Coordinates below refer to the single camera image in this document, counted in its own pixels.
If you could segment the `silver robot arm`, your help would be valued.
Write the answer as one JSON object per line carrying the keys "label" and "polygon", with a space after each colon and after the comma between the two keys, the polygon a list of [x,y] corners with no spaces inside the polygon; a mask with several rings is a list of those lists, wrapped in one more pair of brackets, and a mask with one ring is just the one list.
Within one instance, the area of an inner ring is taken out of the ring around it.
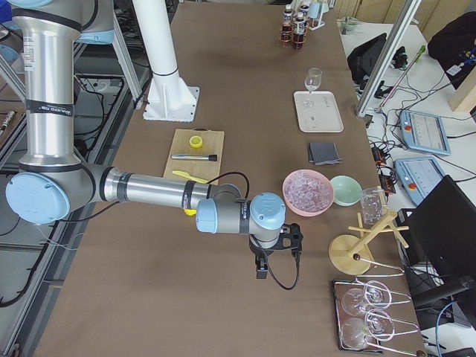
{"label": "silver robot arm", "polygon": [[13,1],[12,12],[23,34],[28,148],[6,186],[11,209],[38,225],[99,201],[193,209],[201,232],[247,235],[257,277],[270,275],[268,257],[283,248],[286,231],[286,208],[278,195],[247,199],[231,184],[125,173],[75,155],[74,43],[113,41],[113,3]]}

